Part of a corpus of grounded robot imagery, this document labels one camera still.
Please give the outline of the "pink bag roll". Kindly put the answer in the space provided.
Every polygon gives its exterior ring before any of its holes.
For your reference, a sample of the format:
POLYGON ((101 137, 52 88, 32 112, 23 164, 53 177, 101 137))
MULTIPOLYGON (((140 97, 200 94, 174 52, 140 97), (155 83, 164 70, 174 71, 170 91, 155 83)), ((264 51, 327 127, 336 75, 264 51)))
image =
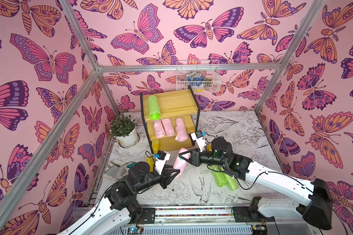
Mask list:
POLYGON ((187 166, 187 161, 179 157, 180 153, 183 153, 186 151, 188 151, 186 148, 181 148, 179 150, 177 157, 176 157, 175 163, 173 165, 173 169, 179 169, 180 173, 175 177, 175 180, 179 179, 182 176, 182 174, 187 166))
POLYGON ((173 128, 171 119, 170 118, 165 118, 165 119, 162 119, 161 122, 162 122, 162 125, 163 125, 163 128, 164 128, 165 134, 168 137, 174 136, 175 130, 173 128))
POLYGON ((160 120, 153 121, 153 127, 156 138, 162 138, 166 135, 162 122, 160 120))
POLYGON ((185 128, 185 123, 183 118, 179 117, 176 119, 176 138, 175 140, 178 142, 184 142, 188 139, 188 134, 185 128))

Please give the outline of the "green bag roll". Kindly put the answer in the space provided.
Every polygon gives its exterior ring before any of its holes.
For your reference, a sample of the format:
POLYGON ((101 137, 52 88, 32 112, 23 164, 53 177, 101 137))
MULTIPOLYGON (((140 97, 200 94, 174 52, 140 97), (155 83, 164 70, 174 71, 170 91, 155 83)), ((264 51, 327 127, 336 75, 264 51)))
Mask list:
POLYGON ((151 95, 148 97, 148 117, 151 120, 159 120, 161 117, 158 98, 155 95, 151 95))

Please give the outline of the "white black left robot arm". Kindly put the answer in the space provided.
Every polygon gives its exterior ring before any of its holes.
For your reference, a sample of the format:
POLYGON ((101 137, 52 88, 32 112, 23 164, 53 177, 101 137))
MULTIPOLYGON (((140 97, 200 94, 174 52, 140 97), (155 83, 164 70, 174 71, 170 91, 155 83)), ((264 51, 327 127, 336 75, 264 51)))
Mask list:
POLYGON ((166 189, 178 176, 179 169, 166 165, 161 173, 150 171, 146 162, 129 168, 128 174, 113 183, 99 202, 60 235, 106 235, 129 223, 137 224, 143 218, 143 207, 137 195, 153 186, 166 189))

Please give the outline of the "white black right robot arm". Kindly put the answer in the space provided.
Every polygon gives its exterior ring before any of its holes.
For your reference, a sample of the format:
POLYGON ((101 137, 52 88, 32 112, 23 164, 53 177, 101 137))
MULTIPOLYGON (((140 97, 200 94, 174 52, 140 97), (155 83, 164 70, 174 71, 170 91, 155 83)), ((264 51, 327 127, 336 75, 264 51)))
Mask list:
POLYGON ((297 202, 288 209, 276 209, 275 205, 258 207, 264 217, 290 215, 301 217, 307 224, 321 230, 332 229, 332 196, 326 181, 302 180, 273 171, 252 159, 233 152, 232 145, 223 137, 211 143, 211 151, 192 149, 186 161, 194 166, 216 165, 223 173, 236 180, 258 183, 278 191, 297 202))

